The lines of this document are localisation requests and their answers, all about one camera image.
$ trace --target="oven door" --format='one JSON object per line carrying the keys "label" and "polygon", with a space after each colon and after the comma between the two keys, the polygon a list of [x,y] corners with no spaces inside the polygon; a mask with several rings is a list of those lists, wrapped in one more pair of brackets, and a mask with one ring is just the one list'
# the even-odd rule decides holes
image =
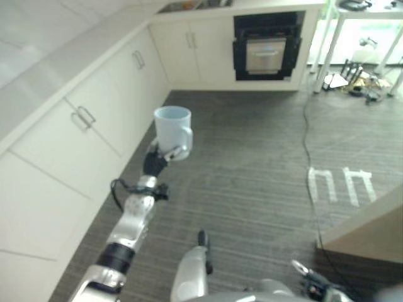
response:
{"label": "oven door", "polygon": [[246,71],[249,74],[277,74],[283,65],[286,38],[248,39]]}

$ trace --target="cabinet handle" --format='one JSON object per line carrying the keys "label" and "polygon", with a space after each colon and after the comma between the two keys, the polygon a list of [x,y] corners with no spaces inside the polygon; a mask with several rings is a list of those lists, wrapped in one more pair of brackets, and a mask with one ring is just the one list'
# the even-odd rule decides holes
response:
{"label": "cabinet handle", "polygon": [[81,131],[86,131],[87,129],[90,129],[91,125],[84,118],[79,116],[76,112],[71,113],[70,117],[73,123],[76,124],[76,126]]}
{"label": "cabinet handle", "polygon": [[190,33],[186,33],[186,41],[188,42],[188,47],[191,48],[191,37],[190,37]]}
{"label": "cabinet handle", "polygon": [[197,43],[196,43],[196,34],[195,33],[191,33],[191,40],[193,42],[193,47],[197,48]]}
{"label": "cabinet handle", "polygon": [[[85,113],[85,115],[89,116],[89,118],[91,119],[91,121],[88,121],[88,120],[83,116],[83,114],[81,113],[82,111]],[[96,122],[95,117],[87,110],[87,108],[82,107],[82,106],[78,106],[78,107],[77,107],[77,112],[78,112],[78,115],[79,115],[81,118],[83,118],[83,119],[87,122],[87,125],[89,125],[90,127],[91,127],[91,125],[92,125],[93,123]]]}
{"label": "cabinet handle", "polygon": [[139,56],[137,55],[137,50],[136,50],[134,53],[132,53],[132,55],[133,55],[133,57],[136,58],[136,61],[137,61],[137,69],[140,70],[140,69],[142,68],[142,65],[141,65],[141,61],[140,61],[140,59],[139,59]]}
{"label": "cabinet handle", "polygon": [[142,56],[141,52],[139,52],[138,50],[136,50],[135,52],[139,55],[139,58],[140,58],[140,66],[141,66],[141,68],[143,68],[143,67],[145,66],[145,62],[144,62],[143,56]]}

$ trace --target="table leg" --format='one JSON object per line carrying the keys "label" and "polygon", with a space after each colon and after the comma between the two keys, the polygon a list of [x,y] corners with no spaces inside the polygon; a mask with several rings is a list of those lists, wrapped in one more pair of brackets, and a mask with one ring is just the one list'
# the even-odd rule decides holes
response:
{"label": "table leg", "polygon": [[386,62],[388,61],[390,55],[392,54],[393,50],[395,49],[397,43],[399,42],[400,38],[403,35],[403,26],[401,26],[399,32],[397,33],[397,36],[393,43],[391,44],[388,52],[386,53],[386,56],[383,58],[382,62],[374,69],[374,73],[376,74],[382,74],[383,69],[385,68]]}
{"label": "table leg", "polygon": [[336,47],[336,44],[338,42],[339,36],[341,29],[343,27],[344,21],[346,20],[346,17],[343,14],[340,14],[340,17],[338,19],[338,24],[336,26],[336,30],[333,34],[333,39],[332,43],[330,44],[329,51],[326,55],[325,62],[321,68],[321,71],[319,72],[319,75],[317,77],[317,80],[315,82],[315,87],[314,87],[314,92],[319,93],[322,89],[323,81],[325,79],[325,76],[327,74],[327,71],[329,70],[330,62],[332,60],[332,56],[334,53],[334,48]]}
{"label": "table leg", "polygon": [[334,11],[333,10],[334,10],[334,8],[333,8],[333,5],[331,4],[328,7],[327,12],[326,12],[326,25],[325,25],[325,30],[324,30],[323,37],[322,37],[322,40],[321,40],[321,45],[319,46],[318,53],[317,53],[316,58],[315,58],[315,62],[312,64],[312,66],[310,68],[310,73],[311,74],[314,74],[317,71],[317,66],[319,64],[319,59],[321,58],[323,44],[325,43],[327,32],[329,31],[330,23],[331,23],[332,18],[334,16]]}
{"label": "table leg", "polygon": [[397,90],[399,89],[400,85],[403,83],[403,69],[400,72],[400,76],[397,78],[396,83],[394,86],[391,88],[391,90],[388,92],[388,96],[394,96]]}

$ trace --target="floor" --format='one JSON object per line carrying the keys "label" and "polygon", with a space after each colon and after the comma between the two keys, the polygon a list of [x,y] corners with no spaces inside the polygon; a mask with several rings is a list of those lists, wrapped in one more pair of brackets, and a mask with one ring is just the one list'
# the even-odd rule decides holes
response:
{"label": "floor", "polygon": [[[298,259],[342,282],[316,250],[317,231],[305,187],[307,158],[302,146],[303,108],[309,107],[307,145],[312,167],[334,178],[337,202],[329,202],[324,179],[317,180],[316,209],[321,229],[360,209],[351,204],[342,168],[372,173],[381,196],[403,182],[403,98],[365,106],[339,91],[311,93],[308,75],[299,92],[172,92],[166,104],[192,110],[195,146],[189,159],[161,175],[171,200],[158,204],[140,254],[128,275],[122,301],[169,301],[181,256],[205,228],[212,240],[215,272],[211,293],[242,290],[264,277],[299,293]],[[150,128],[122,177],[134,183]],[[362,181],[355,182],[360,207],[370,202]],[[120,213],[109,197],[61,279],[51,302],[67,301],[87,266],[96,259]],[[380,288],[403,280],[403,266],[341,254],[332,261],[364,301]]]}

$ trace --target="oven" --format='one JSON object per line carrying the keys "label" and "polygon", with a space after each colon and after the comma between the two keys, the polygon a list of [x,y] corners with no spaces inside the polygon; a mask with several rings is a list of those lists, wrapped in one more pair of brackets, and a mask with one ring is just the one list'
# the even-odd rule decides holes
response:
{"label": "oven", "polygon": [[235,16],[237,81],[286,80],[297,64],[303,11]]}

